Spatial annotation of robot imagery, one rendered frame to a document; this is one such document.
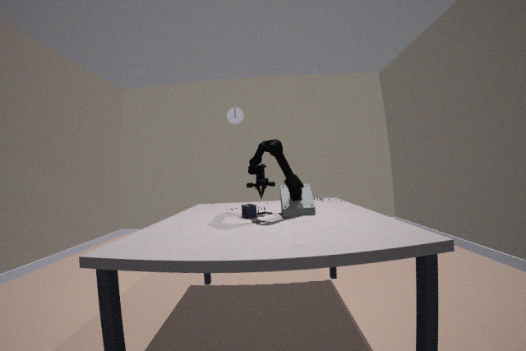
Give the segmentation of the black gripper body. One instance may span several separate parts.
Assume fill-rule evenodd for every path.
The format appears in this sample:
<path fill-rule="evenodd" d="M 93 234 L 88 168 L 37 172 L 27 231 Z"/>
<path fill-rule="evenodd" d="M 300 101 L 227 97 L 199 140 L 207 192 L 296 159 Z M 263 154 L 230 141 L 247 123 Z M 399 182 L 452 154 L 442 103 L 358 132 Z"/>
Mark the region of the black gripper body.
<path fill-rule="evenodd" d="M 259 177 L 259 178 L 264 177 L 264 179 L 265 179 L 265 175 L 264 175 L 264 174 L 257 174 L 256 177 L 257 177 L 257 178 L 258 178 L 258 177 Z M 265 186 L 262 186 L 262 187 L 267 187 L 267 186 L 275 187 L 275 182 L 269 182 L 269 183 L 266 183 Z M 253 183 L 247 183 L 247 188 L 249 188 L 249 187 L 256 187 L 256 188 L 258 188 L 259 186 L 256 185 L 256 184 L 253 184 Z"/>

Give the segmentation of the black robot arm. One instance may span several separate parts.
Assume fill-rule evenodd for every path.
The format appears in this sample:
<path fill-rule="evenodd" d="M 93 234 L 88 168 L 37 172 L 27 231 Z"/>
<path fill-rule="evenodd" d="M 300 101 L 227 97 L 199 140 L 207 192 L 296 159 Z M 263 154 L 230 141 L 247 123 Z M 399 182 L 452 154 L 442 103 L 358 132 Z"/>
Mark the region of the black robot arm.
<path fill-rule="evenodd" d="M 250 166 L 248 166 L 248 173 L 251 175 L 265 174 L 264 167 L 266 166 L 264 164 L 258 165 L 262 161 L 261 156 L 264 154 L 264 152 L 270 152 L 270 154 L 273 155 L 278 161 L 279 166 L 286 177 L 284 183 L 286 184 L 286 187 L 288 187 L 292 200 L 301 200 L 302 188 L 304 187 L 304 185 L 302 184 L 298 176 L 293 174 L 292 169 L 289 167 L 288 162 L 284 157 L 283 147 L 280 140 L 274 139 L 270 141 L 262 141 L 259 144 L 254 157 L 249 161 Z M 268 178 L 256 178 L 256 185 L 258 185 L 259 187 L 265 186 L 266 183 L 269 183 Z"/>

